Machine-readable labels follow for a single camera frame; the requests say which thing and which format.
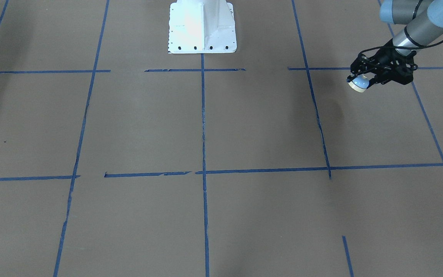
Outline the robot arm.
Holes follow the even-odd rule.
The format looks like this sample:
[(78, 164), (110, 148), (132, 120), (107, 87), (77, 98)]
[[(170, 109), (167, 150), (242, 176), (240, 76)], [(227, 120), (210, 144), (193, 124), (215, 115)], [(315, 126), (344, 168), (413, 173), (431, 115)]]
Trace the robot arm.
[(384, 0), (381, 21), (404, 28), (385, 45), (374, 47), (375, 54), (361, 51), (350, 65), (347, 83), (363, 92), (375, 84), (390, 81), (407, 85), (413, 82), (418, 66), (418, 51), (437, 46), (443, 35), (443, 0)]

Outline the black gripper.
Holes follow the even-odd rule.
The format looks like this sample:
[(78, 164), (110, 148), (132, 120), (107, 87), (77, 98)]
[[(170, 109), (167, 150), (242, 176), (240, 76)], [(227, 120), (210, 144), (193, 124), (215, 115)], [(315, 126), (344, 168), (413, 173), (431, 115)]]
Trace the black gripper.
[(395, 79), (400, 77), (397, 69), (399, 68), (401, 58), (396, 49), (382, 47), (378, 49), (376, 54), (369, 59), (364, 54), (358, 54), (355, 60), (350, 65), (350, 75), (346, 78), (346, 82), (350, 83), (359, 75), (368, 73), (371, 69), (371, 63), (374, 64), (375, 79)]

